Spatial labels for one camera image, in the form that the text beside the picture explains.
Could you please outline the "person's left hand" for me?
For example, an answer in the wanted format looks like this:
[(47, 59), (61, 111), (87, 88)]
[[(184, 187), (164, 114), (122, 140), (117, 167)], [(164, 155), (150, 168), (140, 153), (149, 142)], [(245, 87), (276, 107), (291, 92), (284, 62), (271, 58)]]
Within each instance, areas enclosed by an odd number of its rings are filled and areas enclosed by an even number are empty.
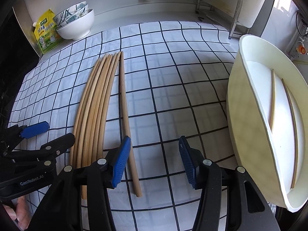
[(31, 221), (31, 214), (25, 196), (17, 199), (16, 209), (3, 204), (6, 212), (13, 221), (17, 221), (20, 230), (26, 230)]

